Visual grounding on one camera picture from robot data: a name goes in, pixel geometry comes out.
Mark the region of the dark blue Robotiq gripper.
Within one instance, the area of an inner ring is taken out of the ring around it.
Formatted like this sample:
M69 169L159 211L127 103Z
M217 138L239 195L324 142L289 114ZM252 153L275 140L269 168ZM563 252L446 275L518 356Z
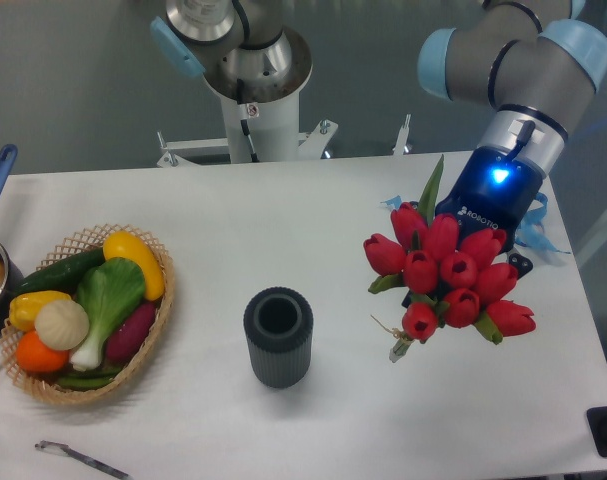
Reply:
M436 214L451 214L459 222L459 239L489 228L507 238L503 251L512 249L516 229L542 186L536 168L489 147L473 151L450 193L435 207ZM507 263L522 279L533 270L532 261L508 252Z

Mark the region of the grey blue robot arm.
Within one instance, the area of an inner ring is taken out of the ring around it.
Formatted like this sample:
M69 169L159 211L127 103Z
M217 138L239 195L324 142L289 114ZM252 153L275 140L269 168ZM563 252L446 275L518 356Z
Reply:
M500 229L520 275L532 269L515 244L534 247L521 224L544 179L607 73L607 38L578 20L581 1L485 1L468 29L440 29L417 62L421 87L496 112L438 213L454 215L461 240Z

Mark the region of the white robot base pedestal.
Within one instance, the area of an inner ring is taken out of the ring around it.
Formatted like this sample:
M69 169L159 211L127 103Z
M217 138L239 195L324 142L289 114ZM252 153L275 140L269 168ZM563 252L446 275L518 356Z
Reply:
M175 70L218 97L232 163L321 159L338 130L299 130L299 95L313 68L280 1L168 1L150 32Z

